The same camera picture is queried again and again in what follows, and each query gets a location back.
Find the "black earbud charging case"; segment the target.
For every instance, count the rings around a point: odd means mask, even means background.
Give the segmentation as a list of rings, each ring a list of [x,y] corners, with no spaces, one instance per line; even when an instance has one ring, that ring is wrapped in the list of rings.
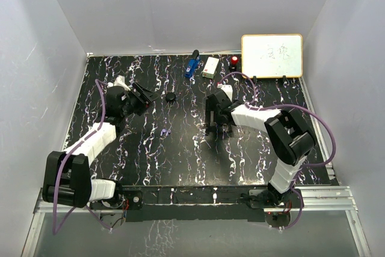
[[[167,92],[165,95],[165,101],[168,104],[174,103],[176,101],[176,94],[173,92]]]

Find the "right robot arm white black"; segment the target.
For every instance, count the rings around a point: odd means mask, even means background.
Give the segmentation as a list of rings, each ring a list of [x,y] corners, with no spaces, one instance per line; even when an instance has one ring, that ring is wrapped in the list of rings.
[[[283,206],[289,201],[294,179],[316,144],[310,126],[296,108],[255,108],[231,100],[232,90],[222,88],[205,100],[206,132],[214,126],[244,126],[266,132],[277,156],[277,164],[267,189],[257,195],[266,205]]]

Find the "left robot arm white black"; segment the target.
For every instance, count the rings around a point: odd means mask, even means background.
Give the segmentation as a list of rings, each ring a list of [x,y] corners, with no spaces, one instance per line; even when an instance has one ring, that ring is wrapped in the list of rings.
[[[90,166],[122,133],[126,118],[142,115],[159,95],[137,82],[126,85],[120,79],[99,93],[102,107],[89,131],[64,151],[53,151],[47,157],[42,188],[45,202],[75,208],[100,200],[111,208],[123,204],[124,193],[117,189],[116,181],[93,179]]]

